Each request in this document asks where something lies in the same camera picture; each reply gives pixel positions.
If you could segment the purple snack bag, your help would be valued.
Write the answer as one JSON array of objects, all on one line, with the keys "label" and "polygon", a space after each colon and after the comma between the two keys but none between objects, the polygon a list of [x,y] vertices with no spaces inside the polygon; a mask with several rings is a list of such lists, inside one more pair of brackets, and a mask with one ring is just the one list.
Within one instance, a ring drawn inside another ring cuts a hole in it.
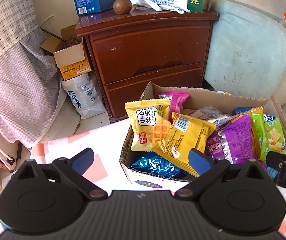
[{"label": "purple snack bag", "polygon": [[214,131],[207,140],[206,153],[212,158],[223,158],[231,164],[245,164],[249,159],[259,161],[261,146],[250,114],[238,117],[226,126]]}]

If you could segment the yellow snack bag with barcode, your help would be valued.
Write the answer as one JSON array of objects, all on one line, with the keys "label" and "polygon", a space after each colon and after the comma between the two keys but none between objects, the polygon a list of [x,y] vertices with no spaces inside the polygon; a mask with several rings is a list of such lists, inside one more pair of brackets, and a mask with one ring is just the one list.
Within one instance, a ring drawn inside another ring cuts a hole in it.
[{"label": "yellow snack bag with barcode", "polygon": [[189,163],[189,151],[196,149],[203,154],[207,139],[215,131],[216,125],[174,112],[172,119],[168,134],[157,142],[152,151],[190,175],[199,177]]}]

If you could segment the green snack bag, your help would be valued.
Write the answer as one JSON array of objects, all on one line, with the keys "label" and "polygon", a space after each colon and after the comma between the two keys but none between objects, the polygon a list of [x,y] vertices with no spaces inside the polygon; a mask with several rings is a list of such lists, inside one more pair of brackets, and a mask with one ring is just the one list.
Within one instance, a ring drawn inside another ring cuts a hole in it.
[{"label": "green snack bag", "polygon": [[251,113],[250,115],[260,145],[258,159],[266,161],[270,151],[286,154],[286,141],[279,118],[264,113]]}]

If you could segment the dark blue snack bag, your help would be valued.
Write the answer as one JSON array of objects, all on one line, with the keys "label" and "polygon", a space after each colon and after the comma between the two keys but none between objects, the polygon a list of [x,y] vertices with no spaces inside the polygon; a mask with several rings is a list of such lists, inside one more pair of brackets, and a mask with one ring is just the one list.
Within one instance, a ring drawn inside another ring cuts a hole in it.
[{"label": "dark blue snack bag", "polygon": [[165,178],[173,178],[182,173],[180,168],[154,152],[144,152],[130,167],[141,172]]},{"label": "dark blue snack bag", "polygon": [[238,115],[238,114],[247,112],[247,111],[249,111],[251,109],[252,109],[251,107],[237,107],[237,108],[232,110],[231,114],[232,115]]}]

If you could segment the pink snack bag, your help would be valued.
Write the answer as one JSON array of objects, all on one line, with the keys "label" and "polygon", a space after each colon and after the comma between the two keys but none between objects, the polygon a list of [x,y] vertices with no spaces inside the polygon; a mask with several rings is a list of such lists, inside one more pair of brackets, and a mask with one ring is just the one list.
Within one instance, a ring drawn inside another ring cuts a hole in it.
[{"label": "pink snack bag", "polygon": [[187,102],[187,100],[190,97],[190,93],[186,92],[163,92],[163,93],[157,93],[157,98],[163,99],[168,98],[170,100],[170,110],[168,114],[168,120],[172,123],[172,112],[174,113],[180,113],[183,109],[184,104]]}]

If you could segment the white plastic bag blue text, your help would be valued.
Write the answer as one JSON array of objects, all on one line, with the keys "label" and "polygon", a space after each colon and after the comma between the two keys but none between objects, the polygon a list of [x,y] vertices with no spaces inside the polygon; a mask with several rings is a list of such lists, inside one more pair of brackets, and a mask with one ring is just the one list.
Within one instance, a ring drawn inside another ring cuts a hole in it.
[{"label": "white plastic bag blue text", "polygon": [[94,72],[85,73],[61,82],[81,119],[105,113],[103,96]]}]

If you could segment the yellow waffle snack bag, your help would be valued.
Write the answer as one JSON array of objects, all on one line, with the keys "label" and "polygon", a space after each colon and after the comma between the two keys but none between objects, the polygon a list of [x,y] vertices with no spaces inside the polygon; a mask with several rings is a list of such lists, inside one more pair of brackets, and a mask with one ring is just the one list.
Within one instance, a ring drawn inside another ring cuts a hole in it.
[{"label": "yellow waffle snack bag", "polygon": [[134,132],[132,151],[151,151],[168,134],[171,127],[168,98],[127,102],[125,110]]}]

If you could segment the checkered fabric cover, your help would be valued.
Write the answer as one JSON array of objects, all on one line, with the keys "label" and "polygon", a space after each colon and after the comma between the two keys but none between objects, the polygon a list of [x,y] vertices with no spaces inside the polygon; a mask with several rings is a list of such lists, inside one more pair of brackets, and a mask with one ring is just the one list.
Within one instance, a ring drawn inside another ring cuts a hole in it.
[{"label": "checkered fabric cover", "polygon": [[0,133],[27,148],[38,143],[66,93],[54,57],[42,50],[32,0],[0,0]]}]

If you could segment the small open cardboard box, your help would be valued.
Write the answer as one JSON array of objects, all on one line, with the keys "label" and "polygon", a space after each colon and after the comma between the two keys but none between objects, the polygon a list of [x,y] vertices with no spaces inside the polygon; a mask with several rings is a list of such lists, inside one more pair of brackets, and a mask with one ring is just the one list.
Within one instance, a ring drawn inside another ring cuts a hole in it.
[{"label": "small open cardboard box", "polygon": [[51,34],[40,46],[54,56],[64,81],[92,71],[83,38],[76,35],[75,27],[61,29],[61,38]]}]

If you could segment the pale green sofa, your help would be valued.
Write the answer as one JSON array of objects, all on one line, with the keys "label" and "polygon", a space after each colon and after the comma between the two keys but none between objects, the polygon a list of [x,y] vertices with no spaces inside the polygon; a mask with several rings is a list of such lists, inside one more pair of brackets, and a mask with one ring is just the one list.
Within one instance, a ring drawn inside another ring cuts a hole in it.
[{"label": "pale green sofa", "polygon": [[286,104],[286,28],[275,17],[232,0],[212,0],[219,21],[204,79],[215,90]]}]

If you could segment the dark red wooden nightstand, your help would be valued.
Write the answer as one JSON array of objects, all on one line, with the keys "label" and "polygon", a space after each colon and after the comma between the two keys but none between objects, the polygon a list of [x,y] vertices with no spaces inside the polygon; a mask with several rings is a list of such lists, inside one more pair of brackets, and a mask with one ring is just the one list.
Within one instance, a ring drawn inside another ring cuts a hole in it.
[{"label": "dark red wooden nightstand", "polygon": [[124,104],[139,100],[149,82],[200,87],[218,20],[214,11],[152,9],[80,16],[75,32],[89,50],[110,121],[125,119]]}]

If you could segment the wooden gourd ornament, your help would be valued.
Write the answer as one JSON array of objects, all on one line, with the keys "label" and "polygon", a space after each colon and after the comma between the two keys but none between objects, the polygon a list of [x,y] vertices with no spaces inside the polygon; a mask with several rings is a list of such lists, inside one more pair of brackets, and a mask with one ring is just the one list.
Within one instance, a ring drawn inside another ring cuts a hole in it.
[{"label": "wooden gourd ornament", "polygon": [[132,3],[130,0],[116,0],[113,4],[113,9],[118,15],[129,14],[132,10]]}]

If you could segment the white blue work gloves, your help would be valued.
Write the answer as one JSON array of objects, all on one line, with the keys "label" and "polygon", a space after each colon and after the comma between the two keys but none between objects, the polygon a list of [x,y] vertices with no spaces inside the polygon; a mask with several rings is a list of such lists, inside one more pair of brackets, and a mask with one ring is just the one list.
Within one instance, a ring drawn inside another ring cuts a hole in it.
[{"label": "white blue work gloves", "polygon": [[137,10],[147,10],[153,9],[154,11],[172,11],[178,14],[184,14],[185,12],[190,13],[189,9],[183,9],[176,5],[173,5],[167,1],[163,0],[130,0],[134,9]]}]

